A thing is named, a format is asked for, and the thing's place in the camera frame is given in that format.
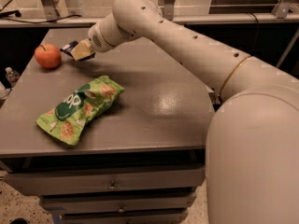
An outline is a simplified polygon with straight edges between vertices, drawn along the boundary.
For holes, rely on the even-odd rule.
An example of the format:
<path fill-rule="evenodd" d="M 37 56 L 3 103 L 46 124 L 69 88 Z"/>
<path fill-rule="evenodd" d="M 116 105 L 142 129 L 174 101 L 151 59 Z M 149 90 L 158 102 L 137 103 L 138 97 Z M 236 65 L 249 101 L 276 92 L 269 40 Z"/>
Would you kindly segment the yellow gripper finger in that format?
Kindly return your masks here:
<path fill-rule="evenodd" d="M 90 59 L 94 55 L 92 42 L 89 38 L 81 40 L 72 50 L 71 55 L 76 61 Z"/>

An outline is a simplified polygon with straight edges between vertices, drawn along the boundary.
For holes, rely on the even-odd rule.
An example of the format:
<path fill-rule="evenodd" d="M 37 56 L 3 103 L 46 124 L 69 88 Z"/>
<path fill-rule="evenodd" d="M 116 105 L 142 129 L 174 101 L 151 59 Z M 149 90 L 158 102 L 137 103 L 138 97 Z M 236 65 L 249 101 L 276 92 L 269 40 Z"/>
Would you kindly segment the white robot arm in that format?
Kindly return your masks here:
<path fill-rule="evenodd" d="M 115 0 L 71 54 L 80 60 L 139 37 L 221 102 L 206 137 L 209 224 L 299 224 L 299 81 L 167 20 L 148 0 Z"/>

